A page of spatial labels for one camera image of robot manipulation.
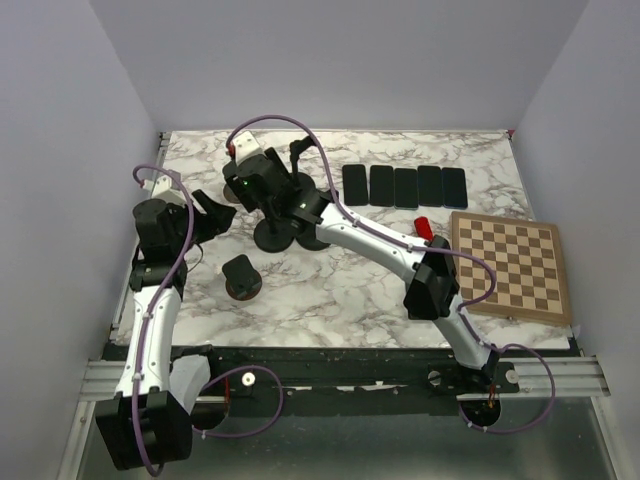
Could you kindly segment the black clamp stand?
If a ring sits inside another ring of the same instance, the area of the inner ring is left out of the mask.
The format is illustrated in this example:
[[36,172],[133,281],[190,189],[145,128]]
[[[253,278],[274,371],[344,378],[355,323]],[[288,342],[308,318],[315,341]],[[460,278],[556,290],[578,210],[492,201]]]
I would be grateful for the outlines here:
[[318,240],[313,232],[305,232],[298,235],[296,241],[308,251],[321,251],[330,247],[329,243]]

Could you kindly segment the black phone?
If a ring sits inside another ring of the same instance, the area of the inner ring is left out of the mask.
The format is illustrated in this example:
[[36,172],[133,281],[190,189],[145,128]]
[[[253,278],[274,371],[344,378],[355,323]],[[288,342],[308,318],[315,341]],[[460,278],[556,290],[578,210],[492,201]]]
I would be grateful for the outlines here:
[[348,164],[342,167],[344,204],[366,206],[369,204],[366,167],[363,164]]
[[394,206],[394,169],[372,165],[369,171],[369,204],[376,207]]
[[466,175],[462,168],[442,169],[442,191],[444,207],[468,208]]
[[418,174],[416,169],[394,170],[394,205],[397,209],[416,210],[419,207]]

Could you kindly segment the teal phone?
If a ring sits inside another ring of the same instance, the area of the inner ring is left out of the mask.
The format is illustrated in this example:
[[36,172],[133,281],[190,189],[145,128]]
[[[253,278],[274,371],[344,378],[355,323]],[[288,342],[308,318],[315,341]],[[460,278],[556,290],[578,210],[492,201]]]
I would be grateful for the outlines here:
[[418,200],[420,206],[443,206],[442,169],[424,165],[417,168]]

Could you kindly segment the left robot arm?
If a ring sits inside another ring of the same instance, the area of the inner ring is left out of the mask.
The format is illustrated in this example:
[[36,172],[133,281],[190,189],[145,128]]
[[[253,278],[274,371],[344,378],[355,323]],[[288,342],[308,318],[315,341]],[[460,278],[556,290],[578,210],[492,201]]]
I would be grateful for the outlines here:
[[203,355],[171,357],[188,275],[184,256],[227,232],[236,210],[196,190],[184,205],[153,198],[132,214],[140,256],[129,279],[131,342],[115,395],[97,403],[95,419],[116,469],[159,471],[189,457],[197,396],[214,393],[222,380],[220,368]]

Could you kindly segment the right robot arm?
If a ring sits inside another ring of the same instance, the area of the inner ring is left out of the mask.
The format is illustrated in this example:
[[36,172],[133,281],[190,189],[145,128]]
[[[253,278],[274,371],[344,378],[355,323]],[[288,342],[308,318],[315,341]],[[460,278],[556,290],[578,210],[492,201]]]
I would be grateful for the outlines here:
[[432,322],[451,346],[462,384],[480,392],[494,383],[499,354],[467,317],[445,238],[426,242],[356,216],[310,178],[295,179],[272,148],[231,159],[223,176],[247,211],[263,213],[253,233],[260,250],[279,253],[292,243],[311,251],[335,245],[386,268],[405,284],[408,316]]

